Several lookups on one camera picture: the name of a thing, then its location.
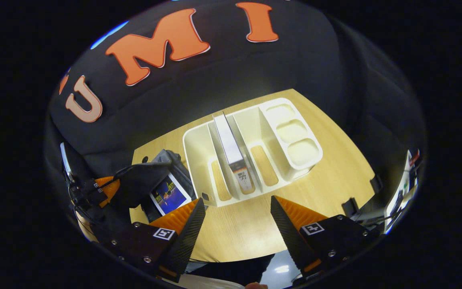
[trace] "white oval compartment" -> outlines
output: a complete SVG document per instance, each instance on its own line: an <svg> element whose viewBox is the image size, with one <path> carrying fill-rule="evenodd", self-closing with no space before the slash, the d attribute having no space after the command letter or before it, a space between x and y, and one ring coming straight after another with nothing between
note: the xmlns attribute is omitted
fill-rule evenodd
<svg viewBox="0 0 462 289"><path fill-rule="evenodd" d="M308 135L308 130L302 121L294 119L286 123L281 123L277 126L277 135L285 143L292 143L298 141L306 135Z"/></svg>
<svg viewBox="0 0 462 289"><path fill-rule="evenodd" d="M283 123L295 118L295 112L288 104L279 104L278 106L267 108L265 114L268 121L272 123Z"/></svg>
<svg viewBox="0 0 462 289"><path fill-rule="evenodd" d="M305 138L288 146L288 157L297 166L314 163L319 154L320 150L313 139Z"/></svg>

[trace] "hand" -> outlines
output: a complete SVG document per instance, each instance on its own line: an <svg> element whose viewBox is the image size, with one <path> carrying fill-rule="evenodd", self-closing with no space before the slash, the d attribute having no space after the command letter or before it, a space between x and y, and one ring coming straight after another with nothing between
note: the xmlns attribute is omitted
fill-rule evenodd
<svg viewBox="0 0 462 289"><path fill-rule="evenodd" d="M245 286L245 289L268 289L267 285L260 284L258 282L249 283Z"/></svg>

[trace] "orange letter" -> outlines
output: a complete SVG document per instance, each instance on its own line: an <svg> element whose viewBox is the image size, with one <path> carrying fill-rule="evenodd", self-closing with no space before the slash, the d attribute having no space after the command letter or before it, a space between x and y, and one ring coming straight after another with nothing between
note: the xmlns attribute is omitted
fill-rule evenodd
<svg viewBox="0 0 462 289"><path fill-rule="evenodd" d="M77 104L74 100L74 94L70 94L67 98L67 102L65 103L65 108L72 111L72 113L77 116L80 120L84 122L94 122L103 113L103 105L101 101L95 94L88 88L85 84L85 76L81 75L77 80L76 84L74 84L74 91L81 93L81 95L90 103L92 109L89 111L84 110Z"/></svg>
<svg viewBox="0 0 462 289"><path fill-rule="evenodd" d="M127 75L127 85L139 83L150 73L148 67L139 66L135 57L152 66L163 67L167 42L172 48L170 59L174 61L209 50L209 44L201 41L192 23L192 15L195 12L196 9L184 9L169 14L158 22L152 38L129 34L108 48L106 55L115 55Z"/></svg>
<svg viewBox="0 0 462 289"><path fill-rule="evenodd" d="M272 31L272 23L268 16L268 11L272 7L252 2L240 2L236 6L245 10L249 20L251 31L247 34L247 40L251 42L273 42L279 39L279 36Z"/></svg>

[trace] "orange plastic part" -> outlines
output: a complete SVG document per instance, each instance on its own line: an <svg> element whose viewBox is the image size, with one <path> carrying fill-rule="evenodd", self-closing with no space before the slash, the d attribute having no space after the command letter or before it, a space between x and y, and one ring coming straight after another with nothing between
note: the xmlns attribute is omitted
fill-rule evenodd
<svg viewBox="0 0 462 289"><path fill-rule="evenodd" d="M159 228L165 228L170 230L175 230L178 235L181 234L181 230L185 227L190 214L194 210L197 202L199 200L196 199L187 203L186 205L177 208L176 210L166 214L165 216L161 216L156 220L152 221L149 225Z"/></svg>
<svg viewBox="0 0 462 289"><path fill-rule="evenodd" d="M60 90L58 91L58 94L62 94L62 90L64 90L64 86L67 83L67 80L69 79L69 75L65 75L62 78L62 81L60 81Z"/></svg>
<svg viewBox="0 0 462 289"><path fill-rule="evenodd" d="M101 185L108 183L112 179L113 179L112 176L102 177L100 179L96 179L95 182L97 183L97 185L101 187ZM119 190L120 186L121 186L121 181L116 180L113 183L110 183L106 187L102 188L104 194L108 197L108 199L99 203L99 207L103 208L106 204L110 203L111 199L113 198L113 196L115 196L115 193L117 193L117 190Z"/></svg>
<svg viewBox="0 0 462 289"><path fill-rule="evenodd" d="M320 261L320 259L318 258L317 261L315 261L315 262L311 263L310 265L304 267L304 272L311 271L313 268L320 265L321 263L322 263L322 261Z"/></svg>
<svg viewBox="0 0 462 289"><path fill-rule="evenodd" d="M160 267L158 267L158 269L160 269L161 271L163 271L163 272L165 272L165 273L167 273L167 274L169 274L169 275L171 275L171 276L173 276L173 277L175 277L175 276L178 275L178 274L176 274L175 272L172 272L171 270L169 270L169 269L163 267L162 265L160 265Z"/></svg>
<svg viewBox="0 0 462 289"><path fill-rule="evenodd" d="M290 221L294 225L294 227L300 230L300 227L309 225L318 221L322 221L328 217L315 212L314 210L308 209L302 205L294 203L293 201L288 201L287 199L283 199L280 196L274 196L277 201L281 204L284 211L290 218Z"/></svg>

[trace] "book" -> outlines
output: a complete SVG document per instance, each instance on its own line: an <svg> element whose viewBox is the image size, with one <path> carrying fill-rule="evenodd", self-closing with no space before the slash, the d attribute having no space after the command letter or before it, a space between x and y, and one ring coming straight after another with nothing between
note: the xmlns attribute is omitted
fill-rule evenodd
<svg viewBox="0 0 462 289"><path fill-rule="evenodd" d="M170 172L149 196L162 216L192 201Z"/></svg>
<svg viewBox="0 0 462 289"><path fill-rule="evenodd" d="M226 116L224 114L214 116L213 121L215 122L215 127L217 128L222 148L224 148L224 154L226 155L229 168L231 168L233 175L236 177L242 192L253 190L251 174L249 174L249 170L245 164L245 159L240 152L240 148L233 136L233 132L227 122Z"/></svg>

